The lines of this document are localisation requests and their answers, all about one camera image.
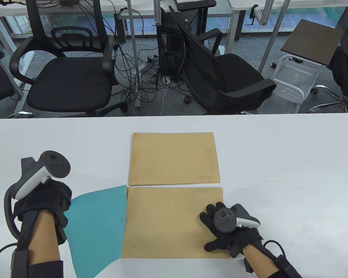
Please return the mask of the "person's right hand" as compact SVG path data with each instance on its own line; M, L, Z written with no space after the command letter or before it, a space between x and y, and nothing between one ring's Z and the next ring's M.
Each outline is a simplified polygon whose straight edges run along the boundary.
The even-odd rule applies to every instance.
M256 228L236 228L231 233L220 232L215 224L215 213L225 208L222 202L214 204L208 204L206 206L206 212L199 214L200 221L210 230L210 232L216 237L215 240L207 242L204 245L204 250L207 252L213 252L215 250L227 250L232 258L235 258L238 254L243 253L243 249L250 244L260 244L263 240Z

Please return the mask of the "person's left hand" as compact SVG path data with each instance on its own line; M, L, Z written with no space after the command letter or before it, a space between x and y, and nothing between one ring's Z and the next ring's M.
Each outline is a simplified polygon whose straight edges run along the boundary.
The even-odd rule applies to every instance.
M13 217L34 225L40 211L50 212L54 217L58 244L61 245L67 240L64 228L68 219L64 213L70 208L71 197L72 191L66 184L49 178L15 203Z

